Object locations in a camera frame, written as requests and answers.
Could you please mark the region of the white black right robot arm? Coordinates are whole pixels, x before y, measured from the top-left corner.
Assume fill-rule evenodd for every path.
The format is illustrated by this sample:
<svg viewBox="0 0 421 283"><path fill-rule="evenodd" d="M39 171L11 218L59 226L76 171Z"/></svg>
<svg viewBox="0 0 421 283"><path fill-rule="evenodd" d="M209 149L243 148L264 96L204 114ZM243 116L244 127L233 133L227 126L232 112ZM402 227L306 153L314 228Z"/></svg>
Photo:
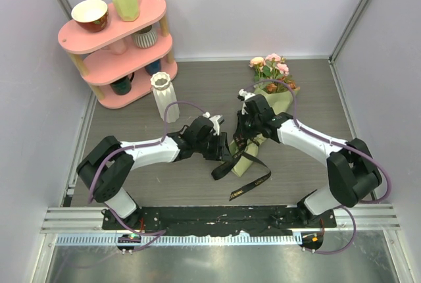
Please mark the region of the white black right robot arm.
<svg viewBox="0 0 421 283"><path fill-rule="evenodd" d="M243 106L237 114L237 128L243 138L262 135L294 147L326 166L327 185L297 203L297 219L303 226L314 226L323 213L340 205L354 207L382 183L362 140L335 140L314 131L288 113L275 113L261 94L240 90L238 98Z"/></svg>

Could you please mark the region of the orange-brown flower stems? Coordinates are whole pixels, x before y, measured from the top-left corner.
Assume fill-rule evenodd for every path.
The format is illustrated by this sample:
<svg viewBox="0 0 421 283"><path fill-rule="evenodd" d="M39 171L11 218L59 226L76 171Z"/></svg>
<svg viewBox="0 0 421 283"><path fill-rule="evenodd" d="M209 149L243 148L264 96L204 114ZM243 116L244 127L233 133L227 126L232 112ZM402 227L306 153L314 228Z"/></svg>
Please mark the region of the orange-brown flower stems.
<svg viewBox="0 0 421 283"><path fill-rule="evenodd" d="M299 89L299 87L296 85L296 83L292 80L279 79L279 81L282 81L283 83L288 85L292 90L298 90ZM267 86L264 86L263 90L266 93L269 93L269 94L282 93L282 92L288 91L288 89L286 88L285 85L280 84L280 83L276 83L276 82L272 82L272 83L269 83Z"/></svg>

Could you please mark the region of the black ribbon gold lettering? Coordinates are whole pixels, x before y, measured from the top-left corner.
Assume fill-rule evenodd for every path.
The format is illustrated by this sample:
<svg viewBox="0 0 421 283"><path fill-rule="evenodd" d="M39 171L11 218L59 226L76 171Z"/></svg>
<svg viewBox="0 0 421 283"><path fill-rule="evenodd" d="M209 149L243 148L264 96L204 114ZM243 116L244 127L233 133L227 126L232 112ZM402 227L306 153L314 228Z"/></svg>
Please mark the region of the black ribbon gold lettering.
<svg viewBox="0 0 421 283"><path fill-rule="evenodd" d="M252 182L232 191L230 193L229 201L239 198L240 196L257 188L265 181L267 181L272 171L257 158L259 147L266 141L262 134L250 137L248 130L249 127L245 123L245 115L241 111L237 112L237 125L233 134L233 140L228 146L231 153L232 160L223 162L220 166L216 167L212 172L214 180L220 180L225 177L229 172L234 173L237 177L241 178L245 172L251 167L252 164L263 166L267 173Z"/></svg>

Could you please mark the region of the pink flower stems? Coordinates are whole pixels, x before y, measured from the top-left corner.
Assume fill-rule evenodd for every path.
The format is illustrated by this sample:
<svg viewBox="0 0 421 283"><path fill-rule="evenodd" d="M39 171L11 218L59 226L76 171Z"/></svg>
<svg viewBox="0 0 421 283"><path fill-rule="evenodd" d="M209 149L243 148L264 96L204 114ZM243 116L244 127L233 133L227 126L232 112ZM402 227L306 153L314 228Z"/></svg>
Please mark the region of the pink flower stems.
<svg viewBox="0 0 421 283"><path fill-rule="evenodd" d="M254 57L249 61L249 67L255 72L255 81L263 79L290 80L289 67L286 59L275 53L264 57Z"/></svg>

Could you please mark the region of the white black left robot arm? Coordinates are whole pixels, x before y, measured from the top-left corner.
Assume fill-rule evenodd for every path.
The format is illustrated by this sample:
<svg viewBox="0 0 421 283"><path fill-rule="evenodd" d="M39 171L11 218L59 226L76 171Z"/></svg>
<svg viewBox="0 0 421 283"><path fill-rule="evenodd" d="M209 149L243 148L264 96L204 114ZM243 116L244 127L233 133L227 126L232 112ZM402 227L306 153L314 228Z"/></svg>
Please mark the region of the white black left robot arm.
<svg viewBox="0 0 421 283"><path fill-rule="evenodd" d="M229 161L232 157L227 133L220 130L223 122L223 116L205 113L164 139L130 143L107 136L83 159L76 172L87 188L93 187L92 198L109 207L105 221L134 229L142 212L123 188L129 173L156 163L182 161L195 153L209 161Z"/></svg>

